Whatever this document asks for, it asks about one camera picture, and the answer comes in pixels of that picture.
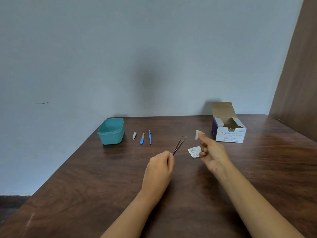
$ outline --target wooden table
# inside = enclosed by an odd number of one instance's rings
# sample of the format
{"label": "wooden table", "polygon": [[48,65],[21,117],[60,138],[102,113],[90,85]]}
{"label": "wooden table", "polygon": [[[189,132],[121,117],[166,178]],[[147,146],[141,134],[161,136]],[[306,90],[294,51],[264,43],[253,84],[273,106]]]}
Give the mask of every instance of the wooden table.
{"label": "wooden table", "polygon": [[[316,143],[266,115],[239,118],[244,143],[223,143],[232,162],[304,236],[317,237]],[[108,146],[95,131],[0,226],[0,237],[99,237],[137,195],[149,158],[173,151],[182,135],[171,184],[142,237],[250,237],[215,177],[187,151],[199,145],[196,129],[211,136],[211,124],[212,116],[125,118],[122,142]]]}

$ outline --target light blue wall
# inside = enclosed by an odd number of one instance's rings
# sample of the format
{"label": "light blue wall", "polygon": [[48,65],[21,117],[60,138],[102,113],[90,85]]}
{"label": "light blue wall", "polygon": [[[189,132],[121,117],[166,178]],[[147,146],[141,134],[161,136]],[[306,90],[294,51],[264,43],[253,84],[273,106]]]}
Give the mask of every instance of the light blue wall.
{"label": "light blue wall", "polygon": [[0,0],[0,195],[33,194],[107,117],[268,114],[302,1]]}

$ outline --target wood grain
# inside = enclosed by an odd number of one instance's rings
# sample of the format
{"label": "wood grain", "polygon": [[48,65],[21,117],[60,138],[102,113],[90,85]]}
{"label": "wood grain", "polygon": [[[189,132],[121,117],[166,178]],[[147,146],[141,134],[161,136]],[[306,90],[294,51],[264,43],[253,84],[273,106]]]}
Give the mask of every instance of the wood grain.
{"label": "wood grain", "polygon": [[269,115],[317,142],[317,0],[304,0]]}
{"label": "wood grain", "polygon": [[[316,143],[266,115],[239,115],[242,144],[223,143],[232,162],[299,231],[317,236]],[[120,144],[103,146],[94,132],[0,227],[0,237],[98,238],[134,199],[149,159],[175,154],[171,184],[142,237],[250,237],[224,190],[199,158],[196,129],[211,136],[212,116],[125,118]],[[143,132],[151,130],[140,145]],[[137,137],[132,140],[133,132]]]}

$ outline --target plastic container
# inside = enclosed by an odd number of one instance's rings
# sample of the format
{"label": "plastic container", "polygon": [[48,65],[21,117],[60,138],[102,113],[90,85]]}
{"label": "plastic container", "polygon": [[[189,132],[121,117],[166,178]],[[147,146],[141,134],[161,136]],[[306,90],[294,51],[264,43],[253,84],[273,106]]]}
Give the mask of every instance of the plastic container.
{"label": "plastic container", "polygon": [[120,143],[124,135],[124,119],[106,119],[99,127],[97,133],[103,144]]}

